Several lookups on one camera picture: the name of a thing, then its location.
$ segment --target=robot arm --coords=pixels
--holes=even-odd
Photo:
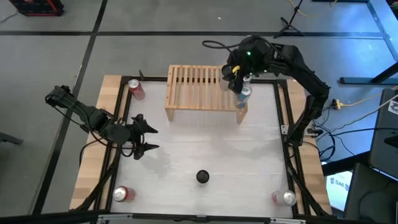
[[[287,134],[289,143],[301,146],[305,128],[322,114],[330,87],[306,66],[296,46],[272,44],[259,36],[247,37],[238,46],[230,53],[227,65],[222,69],[223,79],[229,81],[230,90],[240,93],[246,75],[271,72],[276,76],[282,73],[295,78],[310,93],[303,113],[295,124],[289,126]]]
[[[68,108],[76,113],[84,122],[80,128],[86,133],[98,133],[103,139],[123,145],[131,142],[134,146],[134,158],[140,159],[144,152],[155,149],[159,146],[141,142],[144,133],[157,133],[157,131],[147,124],[142,114],[132,118],[134,122],[125,126],[114,124],[114,116],[106,110],[97,109],[94,106],[86,106],[78,101],[67,86],[56,86],[46,97],[45,102],[52,107]]]

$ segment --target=silver soda can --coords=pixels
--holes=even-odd
[[[243,86],[241,93],[237,94],[235,97],[235,106],[243,108],[248,102],[251,93],[252,89],[250,86]]]
[[[136,191],[125,186],[116,187],[113,191],[113,200],[116,202],[131,201],[136,196]]]
[[[271,194],[272,201],[279,206],[293,206],[296,204],[296,195],[291,190],[277,190]]]
[[[246,75],[245,77],[243,77],[243,86],[249,85],[250,81],[251,81],[251,75]]]
[[[138,80],[130,80],[128,84],[132,95],[137,100],[141,100],[143,97],[145,97],[144,89],[142,89],[142,85]]]

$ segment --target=black ball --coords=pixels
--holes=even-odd
[[[197,173],[197,180],[199,183],[204,184],[209,181],[210,175],[207,171],[205,170],[199,170]]]

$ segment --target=white table surface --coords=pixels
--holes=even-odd
[[[142,82],[146,97],[132,99],[129,117],[142,113],[159,131],[147,133],[158,149],[139,160],[122,157],[116,186],[137,193],[112,202],[112,212],[291,218],[290,207],[273,204],[271,193],[288,189],[274,87],[252,85],[243,122],[236,113],[164,110],[166,82]],[[207,170],[205,184],[196,180]]]

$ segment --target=wooden shelf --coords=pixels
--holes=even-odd
[[[240,123],[248,105],[237,108],[232,91],[219,86],[221,66],[170,65],[167,78],[165,110],[170,121],[174,110],[203,110],[236,112]]]

